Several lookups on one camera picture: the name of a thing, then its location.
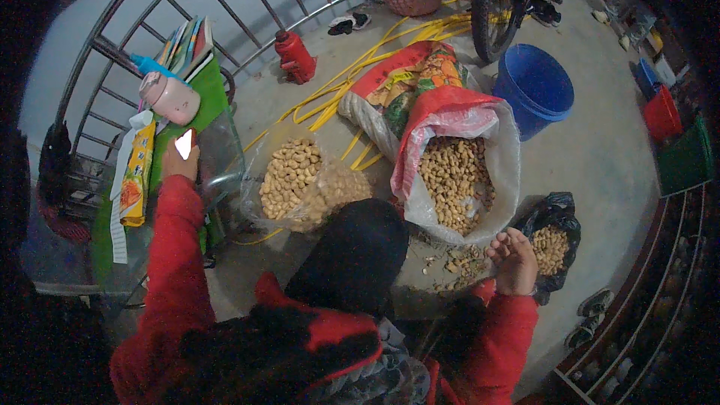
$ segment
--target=hand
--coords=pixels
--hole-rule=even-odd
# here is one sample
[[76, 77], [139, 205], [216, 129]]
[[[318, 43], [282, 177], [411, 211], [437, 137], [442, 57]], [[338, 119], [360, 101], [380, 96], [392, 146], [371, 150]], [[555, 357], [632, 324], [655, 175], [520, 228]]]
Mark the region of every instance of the hand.
[[195, 183], [197, 179], [197, 160], [200, 157], [200, 148], [193, 146], [187, 159], [183, 159], [177, 147], [175, 147], [175, 138], [170, 138], [168, 148], [163, 154], [163, 175], [162, 177], [181, 176], [188, 177], [190, 181]]
[[538, 261], [528, 238], [517, 229], [508, 227], [500, 232], [485, 250], [498, 267], [497, 291], [506, 296], [529, 296], [535, 287]]

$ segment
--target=black plastic bag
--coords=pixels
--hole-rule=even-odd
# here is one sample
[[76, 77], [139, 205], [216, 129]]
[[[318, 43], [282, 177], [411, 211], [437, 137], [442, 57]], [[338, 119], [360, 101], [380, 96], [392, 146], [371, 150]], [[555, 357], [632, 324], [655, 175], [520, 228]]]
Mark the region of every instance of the black plastic bag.
[[562, 259], [563, 269], [561, 271], [555, 275], [538, 274], [535, 282], [538, 289], [535, 301], [540, 305], [547, 305], [550, 302], [550, 293], [563, 287], [567, 271], [575, 261], [575, 254], [581, 244], [581, 223], [575, 218], [575, 201], [572, 193], [550, 193], [537, 202], [525, 216], [515, 222], [513, 227], [522, 231], [532, 243], [533, 233], [548, 225], [553, 225], [567, 234], [570, 248]]

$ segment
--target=smartphone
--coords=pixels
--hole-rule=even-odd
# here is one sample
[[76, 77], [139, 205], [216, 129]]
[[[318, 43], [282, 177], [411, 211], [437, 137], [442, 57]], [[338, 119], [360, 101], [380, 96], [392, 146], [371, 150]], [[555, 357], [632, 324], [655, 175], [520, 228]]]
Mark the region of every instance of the smartphone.
[[185, 132], [183, 136], [180, 136], [175, 140], [175, 148], [180, 152], [180, 156], [183, 159], [187, 159], [190, 156], [190, 150], [195, 145], [195, 129], [190, 129]]

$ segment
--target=green container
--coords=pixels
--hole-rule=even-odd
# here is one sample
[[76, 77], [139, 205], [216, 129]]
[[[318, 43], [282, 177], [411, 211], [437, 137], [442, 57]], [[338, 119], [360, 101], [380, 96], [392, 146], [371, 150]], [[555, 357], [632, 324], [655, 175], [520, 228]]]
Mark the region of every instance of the green container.
[[677, 193], [707, 180], [715, 174], [710, 137], [702, 116], [693, 127], [657, 158], [663, 195]]

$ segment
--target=red hydraulic jack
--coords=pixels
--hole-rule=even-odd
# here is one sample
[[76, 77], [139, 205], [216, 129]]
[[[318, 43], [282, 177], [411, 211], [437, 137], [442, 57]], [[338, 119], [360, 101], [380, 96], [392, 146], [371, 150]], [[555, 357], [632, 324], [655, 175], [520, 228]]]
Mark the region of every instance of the red hydraulic jack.
[[287, 81], [302, 85], [315, 76], [318, 58], [311, 57], [297, 33], [275, 33], [275, 51], [280, 56], [280, 67], [287, 72]]

